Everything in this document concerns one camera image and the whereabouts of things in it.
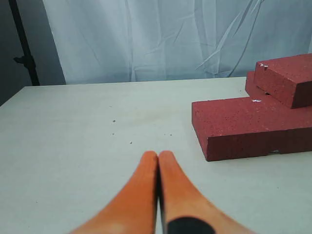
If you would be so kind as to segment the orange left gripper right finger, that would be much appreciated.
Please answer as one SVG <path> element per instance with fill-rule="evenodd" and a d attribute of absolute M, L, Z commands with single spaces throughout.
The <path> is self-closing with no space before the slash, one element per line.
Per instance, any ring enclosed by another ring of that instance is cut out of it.
<path fill-rule="evenodd" d="M 184 174 L 171 151 L 158 156 L 165 234 L 253 234 L 211 203 Z"/>

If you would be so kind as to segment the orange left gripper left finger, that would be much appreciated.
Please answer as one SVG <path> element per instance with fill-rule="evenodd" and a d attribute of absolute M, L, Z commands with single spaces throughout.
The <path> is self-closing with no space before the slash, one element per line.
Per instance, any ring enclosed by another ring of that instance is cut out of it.
<path fill-rule="evenodd" d="M 158 157 L 146 151 L 121 191 L 73 234 L 153 234 L 157 213 Z"/>

